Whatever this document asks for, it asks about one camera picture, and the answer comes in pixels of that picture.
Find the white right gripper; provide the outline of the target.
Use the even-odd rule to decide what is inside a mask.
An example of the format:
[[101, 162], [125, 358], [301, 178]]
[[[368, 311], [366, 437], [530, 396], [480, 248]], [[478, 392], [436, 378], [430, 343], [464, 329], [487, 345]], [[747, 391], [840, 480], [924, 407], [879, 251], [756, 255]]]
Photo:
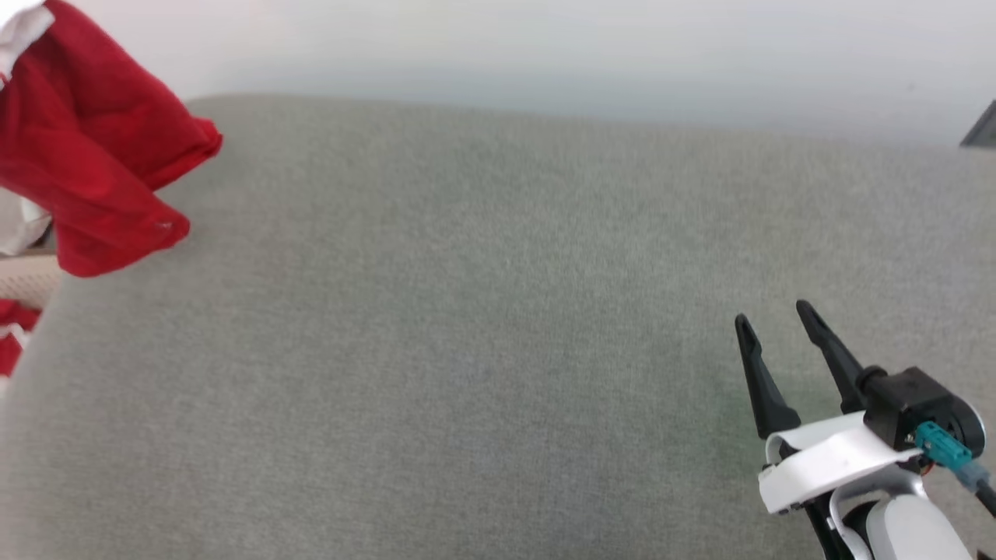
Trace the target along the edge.
[[808, 339], [824, 355], [844, 415], [801, 425], [787, 405], [763, 359], [763, 347], [745, 314], [734, 321], [752, 415], [765, 440], [766, 466], [759, 493], [769, 514], [860, 481], [889, 465], [924, 453], [916, 446], [894, 450], [864, 423], [867, 401], [857, 387], [864, 367], [807, 300], [794, 305]]

